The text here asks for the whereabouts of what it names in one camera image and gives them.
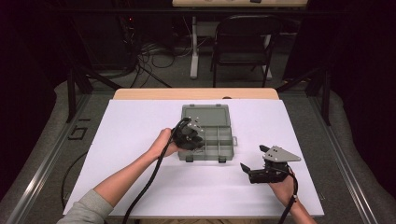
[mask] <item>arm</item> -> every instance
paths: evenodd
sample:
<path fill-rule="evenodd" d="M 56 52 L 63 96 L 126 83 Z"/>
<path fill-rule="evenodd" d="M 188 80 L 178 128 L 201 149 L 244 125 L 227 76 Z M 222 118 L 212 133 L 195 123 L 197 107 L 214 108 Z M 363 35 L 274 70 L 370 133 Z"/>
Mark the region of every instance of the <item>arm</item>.
<path fill-rule="evenodd" d="M 273 190 L 275 196 L 282 202 L 283 205 L 287 206 L 291 195 L 293 194 L 293 178 L 288 175 L 283 182 L 270 183 L 269 186 Z M 309 216 L 303 204 L 298 200 L 290 209 L 290 213 L 294 221 L 300 223 L 317 223 L 311 216 Z"/>
<path fill-rule="evenodd" d="M 170 129 L 162 130 L 147 152 L 142 154 L 131 164 L 116 172 L 114 175 L 105 179 L 93 190 L 101 195 L 112 206 L 115 206 L 136 179 L 158 159 L 170 135 Z M 169 156 L 176 151 L 178 151 L 178 147 L 172 143 L 169 145 L 165 156 Z"/>
<path fill-rule="evenodd" d="M 170 129 L 161 130 L 148 151 L 91 189 L 81 200 L 73 204 L 67 215 L 58 223 L 103 223 L 136 179 L 160 157 L 170 136 Z M 171 143 L 164 156 L 178 150 L 179 148 Z"/>

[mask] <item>wooden table edge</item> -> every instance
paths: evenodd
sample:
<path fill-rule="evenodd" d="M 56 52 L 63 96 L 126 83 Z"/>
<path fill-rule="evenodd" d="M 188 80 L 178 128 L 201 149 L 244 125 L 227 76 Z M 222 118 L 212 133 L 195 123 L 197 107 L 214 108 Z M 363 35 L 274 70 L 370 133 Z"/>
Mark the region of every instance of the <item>wooden table edge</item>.
<path fill-rule="evenodd" d="M 148 88 L 118 89 L 113 100 L 213 100 L 213 99 L 279 100 L 273 88 Z"/>

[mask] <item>white stand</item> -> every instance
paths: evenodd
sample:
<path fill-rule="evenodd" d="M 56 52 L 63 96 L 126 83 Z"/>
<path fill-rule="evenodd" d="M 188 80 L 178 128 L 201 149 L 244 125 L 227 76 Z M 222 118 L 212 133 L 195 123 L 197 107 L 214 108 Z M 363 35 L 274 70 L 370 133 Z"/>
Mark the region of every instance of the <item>white stand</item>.
<path fill-rule="evenodd" d="M 190 78 L 198 78 L 197 20 L 192 17 L 192 59 Z"/>

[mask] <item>forearm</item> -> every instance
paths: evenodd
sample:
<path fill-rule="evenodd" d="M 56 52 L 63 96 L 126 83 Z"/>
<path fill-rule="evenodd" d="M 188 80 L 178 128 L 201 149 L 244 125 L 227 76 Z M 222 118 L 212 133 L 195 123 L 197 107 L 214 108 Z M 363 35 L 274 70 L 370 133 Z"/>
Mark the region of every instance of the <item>forearm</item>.
<path fill-rule="evenodd" d="M 294 219 L 294 222 L 297 224 L 304 223 L 304 224 L 311 224 L 317 223 L 306 211 L 305 207 L 297 201 L 293 204 L 290 209 L 290 213 Z"/>
<path fill-rule="evenodd" d="M 114 207 L 137 178 L 156 160 L 156 155 L 146 152 L 131 164 L 102 181 L 94 190 Z"/>

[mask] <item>tabletop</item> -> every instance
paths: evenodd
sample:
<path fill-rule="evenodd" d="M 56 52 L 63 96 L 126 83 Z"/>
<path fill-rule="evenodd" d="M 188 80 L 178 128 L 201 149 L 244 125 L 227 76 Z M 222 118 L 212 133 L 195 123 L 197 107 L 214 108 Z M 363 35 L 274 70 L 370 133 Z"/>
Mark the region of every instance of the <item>tabletop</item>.
<path fill-rule="evenodd" d="M 118 90 L 107 106 L 64 213 L 90 188 L 144 153 L 157 131 L 173 127 L 183 105 L 229 107 L 237 138 L 233 159 L 185 162 L 176 154 L 167 157 L 131 217 L 279 217 L 284 206 L 268 185 L 250 184 L 241 170 L 240 163 L 253 170 L 262 168 L 259 145 L 280 146 L 302 159 L 290 165 L 299 174 L 299 195 L 309 214 L 323 216 L 286 107 L 274 89 L 259 88 Z M 139 177 L 111 216 L 124 216 L 153 169 L 152 165 Z"/>

